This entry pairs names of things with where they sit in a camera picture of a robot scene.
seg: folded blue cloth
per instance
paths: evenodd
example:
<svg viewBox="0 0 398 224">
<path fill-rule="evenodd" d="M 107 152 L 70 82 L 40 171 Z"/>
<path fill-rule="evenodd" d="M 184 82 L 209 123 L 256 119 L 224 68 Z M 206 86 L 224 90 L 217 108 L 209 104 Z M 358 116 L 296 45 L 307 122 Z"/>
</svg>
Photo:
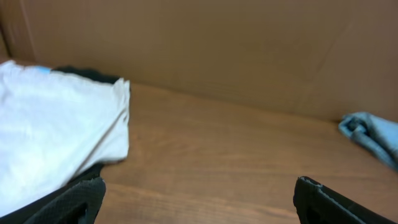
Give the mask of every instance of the folded blue cloth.
<svg viewBox="0 0 398 224">
<path fill-rule="evenodd" d="M 343 116 L 339 130 L 398 171 L 398 123 L 367 112 Z"/>
</svg>

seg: wooden table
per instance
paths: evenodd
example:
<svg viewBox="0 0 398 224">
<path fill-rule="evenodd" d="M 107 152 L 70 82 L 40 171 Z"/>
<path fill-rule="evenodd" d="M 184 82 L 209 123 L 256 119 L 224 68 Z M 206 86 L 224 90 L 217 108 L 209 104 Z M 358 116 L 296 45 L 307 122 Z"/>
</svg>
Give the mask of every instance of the wooden table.
<svg viewBox="0 0 398 224">
<path fill-rule="evenodd" d="M 133 84 L 130 132 L 96 223 L 298 224 L 301 175 L 398 222 L 398 175 L 336 123 Z"/>
</svg>

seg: folded white cloth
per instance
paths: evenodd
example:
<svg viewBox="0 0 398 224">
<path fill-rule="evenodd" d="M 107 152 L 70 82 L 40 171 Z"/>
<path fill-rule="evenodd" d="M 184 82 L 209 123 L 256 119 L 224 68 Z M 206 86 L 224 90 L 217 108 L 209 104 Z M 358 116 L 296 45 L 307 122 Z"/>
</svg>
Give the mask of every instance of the folded white cloth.
<svg viewBox="0 0 398 224">
<path fill-rule="evenodd" d="M 126 158 L 130 83 L 0 65 L 0 217 Z"/>
</svg>

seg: blue cloth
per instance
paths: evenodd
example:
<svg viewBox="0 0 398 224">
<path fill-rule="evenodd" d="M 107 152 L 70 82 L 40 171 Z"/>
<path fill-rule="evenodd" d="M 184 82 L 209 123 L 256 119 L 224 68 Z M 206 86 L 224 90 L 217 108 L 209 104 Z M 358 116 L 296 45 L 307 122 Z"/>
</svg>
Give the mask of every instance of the blue cloth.
<svg viewBox="0 0 398 224">
<path fill-rule="evenodd" d="M 398 123 L 358 112 L 343 116 L 338 128 L 347 138 L 398 171 Z"/>
</svg>

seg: wooden surface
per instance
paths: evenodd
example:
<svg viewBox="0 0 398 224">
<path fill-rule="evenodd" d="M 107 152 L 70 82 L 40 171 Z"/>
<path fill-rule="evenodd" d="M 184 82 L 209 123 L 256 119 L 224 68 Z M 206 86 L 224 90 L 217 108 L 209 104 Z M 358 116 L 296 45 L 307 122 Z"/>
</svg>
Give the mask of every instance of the wooden surface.
<svg viewBox="0 0 398 224">
<path fill-rule="evenodd" d="M 398 176 L 335 123 L 132 85 L 131 148 L 96 223 L 295 223 L 307 175 L 398 222 Z"/>
<path fill-rule="evenodd" d="M 396 0 L 0 0 L 13 57 L 272 111 L 398 121 Z"/>
</svg>

